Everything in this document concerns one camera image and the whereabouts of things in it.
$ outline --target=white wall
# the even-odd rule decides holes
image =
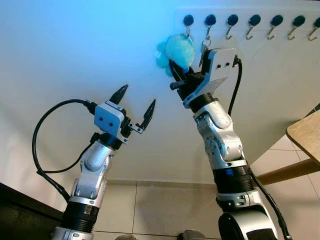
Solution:
[[[306,36],[319,14],[315,1],[46,1],[0,2],[0,182],[63,209],[62,198],[36,174],[31,155],[33,129],[54,104],[71,98],[107,100],[124,84],[121,105],[141,121],[153,98],[154,117],[143,135],[133,133],[113,160],[110,179],[211,183],[212,173],[190,110],[170,91],[171,79],[155,64],[157,43],[184,31],[181,14],[213,12],[212,48],[235,47],[243,62],[242,83],[232,118],[250,163],[284,134],[292,122],[319,103],[319,40]],[[283,14],[276,38],[266,40],[269,20]],[[225,19],[239,12],[233,38],[224,39]],[[245,40],[247,21],[262,21]],[[288,41],[291,20],[306,23]],[[195,19],[197,46],[206,28]],[[216,92],[228,107],[237,69]],[[97,128],[77,104],[58,110],[39,133],[39,159],[46,169],[71,164]],[[79,169],[57,176],[71,188]]]

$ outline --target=wooden table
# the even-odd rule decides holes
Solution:
[[[310,158],[258,176],[264,185],[320,171],[320,110],[289,126],[286,135]]]

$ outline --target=blue light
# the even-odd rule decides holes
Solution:
[[[232,170],[231,168],[227,169],[227,170],[225,171],[225,173],[226,173],[228,176],[234,174],[234,172],[233,172],[233,170]]]

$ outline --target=black cable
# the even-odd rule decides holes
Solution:
[[[241,82],[241,77],[242,77],[242,63],[241,63],[241,59],[238,58],[237,55],[234,58],[233,66],[235,66],[236,64],[238,65],[238,77],[237,77],[237,80],[236,80],[236,83],[235,83],[235,87],[234,87],[234,90],[233,90],[232,98],[231,98],[229,109],[228,109],[229,116],[231,116],[232,108],[233,108],[234,103],[235,103],[235,99],[236,99],[236,96],[237,96],[238,88],[239,88],[239,85],[240,85],[240,82]]]
[[[54,186],[54,188],[63,196],[63,198],[65,199],[66,202],[68,202],[70,196],[67,193],[67,191],[64,189],[63,186],[61,186],[59,183],[57,183],[56,181],[54,181],[52,178],[50,178],[41,168],[39,161],[38,161],[38,157],[37,157],[37,148],[36,148],[36,141],[37,141],[37,135],[38,135],[38,131],[39,128],[41,126],[41,124],[43,123],[43,121],[46,119],[46,117],[49,116],[49,114],[51,114],[54,110],[56,110],[57,108],[66,105],[66,104],[71,104],[71,103],[80,103],[85,105],[87,108],[90,107],[90,102],[84,101],[84,100],[80,100],[80,99],[70,99],[70,100],[66,100],[66,101],[62,101],[60,103],[58,103],[57,105],[53,106],[52,108],[50,108],[39,120],[39,122],[37,123],[37,125],[35,126],[34,132],[33,132],[33,136],[32,136],[32,156],[33,156],[33,161],[35,164],[35,167],[37,169],[37,173],[42,176],[44,179],[46,179],[52,186]]]
[[[267,189],[265,189],[265,187],[262,185],[262,183],[259,181],[259,179],[256,177],[256,175],[251,171],[250,173],[253,181],[255,182],[255,184],[260,188],[260,190],[262,191],[263,195],[265,196],[265,198],[268,200],[268,202],[270,203],[271,207],[273,208],[277,218],[278,218],[278,223],[279,226],[282,230],[282,234],[285,240],[292,240],[292,237],[289,234],[288,231],[288,227],[286,225],[285,219],[282,216],[275,200],[272,198],[272,196],[270,195],[270,193],[267,191]]]
[[[58,173],[63,173],[65,171],[68,171],[69,169],[72,169],[79,161],[80,159],[82,158],[82,155],[93,145],[94,143],[91,142],[80,154],[80,156],[77,158],[77,160],[71,164],[70,166],[64,168],[64,169],[61,169],[61,170],[54,170],[54,171],[47,171],[47,170],[43,170],[44,173],[46,174],[58,174]]]

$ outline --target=stuffed toy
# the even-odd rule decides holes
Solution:
[[[187,73],[195,58],[194,42],[185,33],[170,36],[166,42],[159,43],[156,50],[158,51],[156,64],[165,69],[169,77],[172,77],[169,59],[180,66],[184,73]]]

